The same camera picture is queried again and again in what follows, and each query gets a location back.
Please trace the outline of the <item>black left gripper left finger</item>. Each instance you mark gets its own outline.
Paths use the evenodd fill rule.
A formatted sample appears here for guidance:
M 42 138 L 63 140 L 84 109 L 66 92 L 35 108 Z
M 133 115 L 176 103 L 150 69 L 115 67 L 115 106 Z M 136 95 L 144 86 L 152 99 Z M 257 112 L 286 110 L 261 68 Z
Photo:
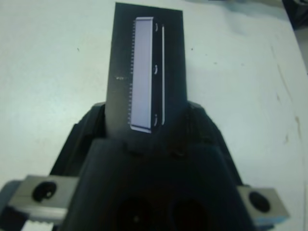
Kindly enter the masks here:
M 105 137 L 105 103 L 96 103 L 74 124 L 50 174 L 79 176 L 92 141 Z

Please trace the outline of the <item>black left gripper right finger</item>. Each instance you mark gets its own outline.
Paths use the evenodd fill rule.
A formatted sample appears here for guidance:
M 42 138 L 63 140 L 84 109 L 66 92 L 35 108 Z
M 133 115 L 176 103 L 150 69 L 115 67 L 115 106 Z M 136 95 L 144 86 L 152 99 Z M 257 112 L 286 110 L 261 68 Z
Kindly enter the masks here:
M 185 117 L 188 139 L 217 147 L 233 182 L 236 185 L 243 185 L 223 135 L 205 109 L 201 105 L 189 101 Z

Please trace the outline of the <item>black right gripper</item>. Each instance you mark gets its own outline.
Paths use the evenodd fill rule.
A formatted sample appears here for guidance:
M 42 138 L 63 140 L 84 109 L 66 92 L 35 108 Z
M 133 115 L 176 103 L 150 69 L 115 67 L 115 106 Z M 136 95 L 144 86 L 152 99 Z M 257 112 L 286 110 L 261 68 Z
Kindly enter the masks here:
M 308 0 L 282 0 L 294 30 L 308 26 Z

